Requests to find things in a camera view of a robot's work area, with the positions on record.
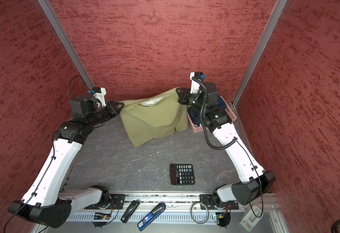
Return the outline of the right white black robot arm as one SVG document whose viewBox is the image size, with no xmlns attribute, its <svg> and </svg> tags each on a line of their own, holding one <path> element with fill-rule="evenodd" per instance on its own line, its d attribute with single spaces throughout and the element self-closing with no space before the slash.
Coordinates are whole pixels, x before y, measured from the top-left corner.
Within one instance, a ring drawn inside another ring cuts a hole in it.
<svg viewBox="0 0 340 233">
<path fill-rule="evenodd" d="M 275 175 L 255 160 L 239 137 L 232 118 L 218 103 L 215 84 L 199 83 L 195 92 L 186 88 L 175 91 L 180 104 L 198 113 L 207 145 L 214 150 L 226 151 L 238 173 L 238 182 L 216 189 L 216 202 L 236 201 L 249 205 L 262 198 L 275 182 Z"/>
</svg>

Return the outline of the olive green skirt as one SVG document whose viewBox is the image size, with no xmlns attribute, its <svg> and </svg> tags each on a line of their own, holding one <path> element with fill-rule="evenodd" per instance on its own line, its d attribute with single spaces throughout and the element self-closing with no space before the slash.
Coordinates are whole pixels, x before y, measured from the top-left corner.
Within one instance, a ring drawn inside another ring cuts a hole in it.
<svg viewBox="0 0 340 233">
<path fill-rule="evenodd" d="M 119 115 L 135 147 L 188 128 L 187 106 L 178 102 L 175 88 L 151 98 L 123 103 Z"/>
</svg>

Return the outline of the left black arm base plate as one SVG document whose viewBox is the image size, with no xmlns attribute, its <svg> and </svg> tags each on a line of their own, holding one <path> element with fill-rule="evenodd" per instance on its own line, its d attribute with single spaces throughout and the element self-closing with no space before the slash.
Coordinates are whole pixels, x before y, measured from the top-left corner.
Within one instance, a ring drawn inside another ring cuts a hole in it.
<svg viewBox="0 0 340 233">
<path fill-rule="evenodd" d="M 124 194 L 109 194 L 107 203 L 97 203 L 85 207 L 86 210 L 99 209 L 99 210 L 111 210 L 122 209 L 124 205 L 126 195 Z"/>
</svg>

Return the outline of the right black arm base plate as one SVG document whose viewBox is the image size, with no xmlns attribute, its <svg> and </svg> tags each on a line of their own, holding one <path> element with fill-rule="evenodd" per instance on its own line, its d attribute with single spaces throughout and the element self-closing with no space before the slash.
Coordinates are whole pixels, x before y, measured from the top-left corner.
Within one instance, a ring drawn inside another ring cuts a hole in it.
<svg viewBox="0 0 340 233">
<path fill-rule="evenodd" d="M 216 194 L 201 194 L 199 197 L 209 210 L 239 210 L 237 201 L 222 202 Z"/>
</svg>

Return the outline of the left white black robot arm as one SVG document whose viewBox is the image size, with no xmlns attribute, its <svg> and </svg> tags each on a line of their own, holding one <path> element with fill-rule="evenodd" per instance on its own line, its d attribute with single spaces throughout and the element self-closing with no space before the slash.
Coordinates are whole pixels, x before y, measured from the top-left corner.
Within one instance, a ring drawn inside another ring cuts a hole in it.
<svg viewBox="0 0 340 233">
<path fill-rule="evenodd" d="M 103 93 L 70 99 L 71 119 L 63 122 L 52 137 L 52 149 L 34 183 L 8 211 L 12 216 L 51 228 L 60 227 L 67 218 L 86 207 L 114 208 L 107 187 L 93 185 L 85 191 L 63 190 L 74 159 L 87 137 L 98 125 L 118 116 L 124 103 L 105 101 Z"/>
</svg>

